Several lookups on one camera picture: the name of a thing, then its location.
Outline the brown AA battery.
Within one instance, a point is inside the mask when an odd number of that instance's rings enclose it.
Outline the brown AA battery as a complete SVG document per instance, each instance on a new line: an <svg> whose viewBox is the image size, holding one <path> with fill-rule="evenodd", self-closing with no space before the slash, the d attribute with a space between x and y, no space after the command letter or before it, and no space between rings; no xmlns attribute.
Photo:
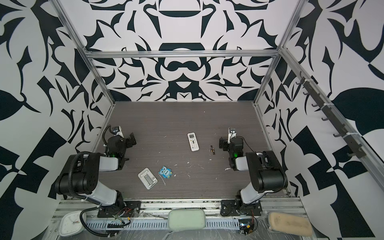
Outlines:
<svg viewBox="0 0 384 240"><path fill-rule="evenodd" d="M214 149L214 147L213 146L210 146L210 151L211 151L211 153L213 154L213 155L215 155L216 153L215 153L215 149Z"/></svg>

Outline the white remote control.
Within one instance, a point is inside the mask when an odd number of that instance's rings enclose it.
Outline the white remote control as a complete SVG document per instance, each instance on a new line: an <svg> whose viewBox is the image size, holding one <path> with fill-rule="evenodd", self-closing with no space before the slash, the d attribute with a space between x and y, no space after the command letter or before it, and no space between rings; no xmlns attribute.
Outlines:
<svg viewBox="0 0 384 240"><path fill-rule="evenodd" d="M199 147L199 144L198 144L198 141L196 138L196 134L195 133L188 133L187 136L188 136L191 151L192 152L198 151L200 149L200 147Z"/></svg>

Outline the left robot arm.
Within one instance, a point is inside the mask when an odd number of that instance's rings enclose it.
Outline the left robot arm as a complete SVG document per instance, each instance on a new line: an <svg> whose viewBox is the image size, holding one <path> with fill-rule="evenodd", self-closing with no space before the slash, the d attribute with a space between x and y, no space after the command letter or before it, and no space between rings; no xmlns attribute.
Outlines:
<svg viewBox="0 0 384 240"><path fill-rule="evenodd" d="M121 192L110 189L99 181L100 172L123 169L128 148L137 144L134 133L128 138L117 134L106 143L106 152L80 152L69 156L65 167L55 181L59 195L74 197L106 208L123 209L125 203Z"/></svg>

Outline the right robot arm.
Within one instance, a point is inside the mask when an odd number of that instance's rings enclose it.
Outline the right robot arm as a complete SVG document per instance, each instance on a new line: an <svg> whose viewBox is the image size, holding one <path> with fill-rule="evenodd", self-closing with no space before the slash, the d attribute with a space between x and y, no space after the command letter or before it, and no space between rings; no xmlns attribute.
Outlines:
<svg viewBox="0 0 384 240"><path fill-rule="evenodd" d="M256 204L267 194L287 188L288 178L273 151L244 152L242 137L219 139L219 148L229 153L229 165L234 171L247 171L250 183L236 195L237 209Z"/></svg>

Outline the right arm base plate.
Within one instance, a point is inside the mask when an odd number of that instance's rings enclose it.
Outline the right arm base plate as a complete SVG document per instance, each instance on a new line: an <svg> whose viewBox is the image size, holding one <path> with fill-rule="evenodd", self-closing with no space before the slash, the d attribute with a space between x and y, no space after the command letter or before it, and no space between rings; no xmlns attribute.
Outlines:
<svg viewBox="0 0 384 240"><path fill-rule="evenodd" d="M220 215L222 217L261 216L263 209L260 203L245 205L236 200L221 200Z"/></svg>

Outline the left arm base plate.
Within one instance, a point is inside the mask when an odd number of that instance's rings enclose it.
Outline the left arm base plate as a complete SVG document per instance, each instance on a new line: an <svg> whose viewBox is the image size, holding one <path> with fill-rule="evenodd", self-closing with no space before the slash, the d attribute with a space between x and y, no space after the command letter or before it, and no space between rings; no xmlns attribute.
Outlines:
<svg viewBox="0 0 384 240"><path fill-rule="evenodd" d="M118 215L121 218L131 218L140 213L141 201L124 201L121 207L117 205L102 206L98 211L98 218L113 218Z"/></svg>

